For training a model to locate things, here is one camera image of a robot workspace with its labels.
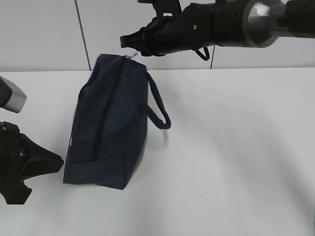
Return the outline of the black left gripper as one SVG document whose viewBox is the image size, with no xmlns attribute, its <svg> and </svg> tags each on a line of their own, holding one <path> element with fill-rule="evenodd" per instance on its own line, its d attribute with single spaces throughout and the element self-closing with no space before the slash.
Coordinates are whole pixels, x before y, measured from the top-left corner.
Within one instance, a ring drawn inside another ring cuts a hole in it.
<svg viewBox="0 0 315 236">
<path fill-rule="evenodd" d="M 21 177 L 58 173 L 63 164 L 59 155 L 20 134 L 17 125 L 0 123 L 0 193 L 8 205 L 23 205 L 32 193 Z"/>
</svg>

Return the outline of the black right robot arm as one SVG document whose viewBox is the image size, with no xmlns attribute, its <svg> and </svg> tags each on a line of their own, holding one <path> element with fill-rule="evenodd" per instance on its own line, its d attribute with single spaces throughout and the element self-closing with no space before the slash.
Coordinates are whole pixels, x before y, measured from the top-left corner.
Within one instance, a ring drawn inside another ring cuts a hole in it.
<svg viewBox="0 0 315 236">
<path fill-rule="evenodd" d="M 217 0 L 181 8 L 177 0 L 152 0 L 156 16 L 139 31 L 120 38 L 123 48 L 144 57 L 194 51 L 210 58 L 208 47 L 266 48 L 280 37 L 314 38 L 312 0 Z"/>
</svg>

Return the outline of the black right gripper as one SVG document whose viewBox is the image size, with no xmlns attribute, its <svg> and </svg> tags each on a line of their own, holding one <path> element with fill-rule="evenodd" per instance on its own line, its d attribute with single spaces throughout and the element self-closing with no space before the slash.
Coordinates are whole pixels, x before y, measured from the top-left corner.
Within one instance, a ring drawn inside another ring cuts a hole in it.
<svg viewBox="0 0 315 236">
<path fill-rule="evenodd" d="M 145 28 L 121 36 L 121 48 L 133 48 L 145 57 L 189 50 L 208 57 L 213 13 L 213 4 L 190 4 L 176 17 L 153 20 Z"/>
</svg>

